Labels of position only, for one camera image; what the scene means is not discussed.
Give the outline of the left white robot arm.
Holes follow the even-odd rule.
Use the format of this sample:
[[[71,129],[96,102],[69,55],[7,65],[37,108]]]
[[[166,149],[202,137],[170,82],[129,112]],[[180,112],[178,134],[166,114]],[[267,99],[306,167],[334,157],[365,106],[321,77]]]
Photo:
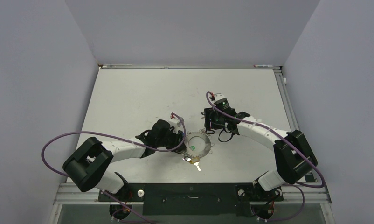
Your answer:
[[[64,162],[62,168],[81,192],[106,190],[117,201],[128,196],[126,179],[109,169],[111,163],[141,159],[155,152],[180,153],[186,149],[185,126],[176,117],[159,119],[151,129],[128,140],[100,141],[90,137]]]

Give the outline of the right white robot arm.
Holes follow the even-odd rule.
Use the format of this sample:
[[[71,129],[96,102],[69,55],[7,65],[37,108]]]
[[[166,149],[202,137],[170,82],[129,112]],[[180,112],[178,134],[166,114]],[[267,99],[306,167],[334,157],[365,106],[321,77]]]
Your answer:
[[[234,109],[226,116],[213,107],[205,108],[202,115],[206,130],[225,129],[232,135],[250,138],[273,151],[276,167],[258,177],[253,186],[253,194],[259,200],[266,199],[271,190],[283,184],[295,184],[318,164],[306,137],[299,130],[279,130],[246,112],[236,113]]]

